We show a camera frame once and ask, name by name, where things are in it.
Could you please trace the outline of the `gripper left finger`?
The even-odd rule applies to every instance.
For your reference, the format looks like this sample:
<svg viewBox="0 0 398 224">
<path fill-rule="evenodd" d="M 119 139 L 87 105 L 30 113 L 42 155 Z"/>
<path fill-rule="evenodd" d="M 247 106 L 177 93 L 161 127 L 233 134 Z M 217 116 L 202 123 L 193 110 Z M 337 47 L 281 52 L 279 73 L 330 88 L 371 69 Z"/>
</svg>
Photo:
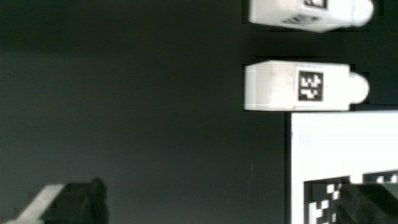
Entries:
<svg viewBox="0 0 398 224">
<path fill-rule="evenodd" d="M 106 186 L 85 183 L 44 186 L 10 224 L 110 224 Z"/>
</svg>

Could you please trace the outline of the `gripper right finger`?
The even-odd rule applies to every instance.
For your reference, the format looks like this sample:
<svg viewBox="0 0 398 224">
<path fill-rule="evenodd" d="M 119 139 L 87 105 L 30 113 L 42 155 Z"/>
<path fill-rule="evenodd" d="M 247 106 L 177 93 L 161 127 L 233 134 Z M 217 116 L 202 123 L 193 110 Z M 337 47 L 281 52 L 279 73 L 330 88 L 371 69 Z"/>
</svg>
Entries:
<svg viewBox="0 0 398 224">
<path fill-rule="evenodd" d="M 337 224 L 398 224 L 398 184 L 344 184 Z"/>
</svg>

